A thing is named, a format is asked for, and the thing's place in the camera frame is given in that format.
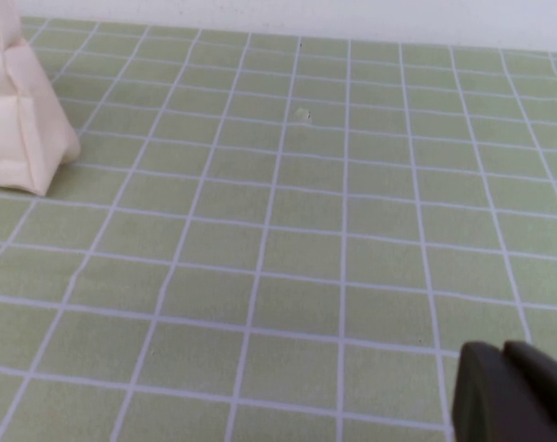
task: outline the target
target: black plastic object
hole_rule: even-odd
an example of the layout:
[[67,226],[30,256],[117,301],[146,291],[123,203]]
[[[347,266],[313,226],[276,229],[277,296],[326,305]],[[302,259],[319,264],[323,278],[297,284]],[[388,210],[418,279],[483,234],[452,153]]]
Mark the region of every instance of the black plastic object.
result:
[[526,343],[465,343],[452,421],[458,442],[557,442],[557,362]]

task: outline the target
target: cream fabric bag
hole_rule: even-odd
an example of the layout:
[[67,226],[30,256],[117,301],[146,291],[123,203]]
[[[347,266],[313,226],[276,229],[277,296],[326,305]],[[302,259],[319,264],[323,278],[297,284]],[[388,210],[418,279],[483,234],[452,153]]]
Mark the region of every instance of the cream fabric bag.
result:
[[79,151],[12,0],[0,0],[0,187],[44,195],[59,165]]

